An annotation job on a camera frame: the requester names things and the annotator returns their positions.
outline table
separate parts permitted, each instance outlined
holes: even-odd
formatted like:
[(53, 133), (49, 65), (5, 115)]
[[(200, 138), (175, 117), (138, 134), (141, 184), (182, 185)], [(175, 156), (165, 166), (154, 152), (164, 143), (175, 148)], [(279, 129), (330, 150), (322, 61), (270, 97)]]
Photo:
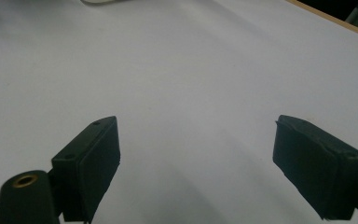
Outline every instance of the table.
[(283, 0), (0, 1), (0, 186), (116, 115), (93, 223), (325, 223), (272, 162), (280, 114), (358, 148), (358, 34)]

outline brass insert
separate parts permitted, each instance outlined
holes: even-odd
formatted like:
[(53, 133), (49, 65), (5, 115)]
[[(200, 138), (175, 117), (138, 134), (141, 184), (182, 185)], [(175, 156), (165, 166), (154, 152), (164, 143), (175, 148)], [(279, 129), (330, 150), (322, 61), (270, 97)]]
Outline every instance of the brass insert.
[(37, 175), (22, 175), (13, 182), (13, 188), (25, 188), (32, 185), (36, 180)]

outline screw hole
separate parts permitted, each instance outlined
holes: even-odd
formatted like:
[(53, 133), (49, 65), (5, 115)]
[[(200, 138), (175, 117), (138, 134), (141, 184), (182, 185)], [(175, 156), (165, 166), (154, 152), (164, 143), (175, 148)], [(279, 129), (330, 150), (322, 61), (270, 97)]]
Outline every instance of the screw hole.
[(37, 175), (23, 175), (14, 181), (13, 187), (16, 189), (24, 188), (32, 185), (36, 180)]

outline white surface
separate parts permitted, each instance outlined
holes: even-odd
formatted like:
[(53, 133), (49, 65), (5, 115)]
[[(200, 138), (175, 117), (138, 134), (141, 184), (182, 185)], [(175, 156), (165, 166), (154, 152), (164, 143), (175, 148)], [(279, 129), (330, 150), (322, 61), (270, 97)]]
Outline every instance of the white surface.
[(0, 1), (0, 186), (116, 115), (94, 223), (325, 223), (272, 162), (280, 114), (358, 148), (358, 34), (283, 0)]

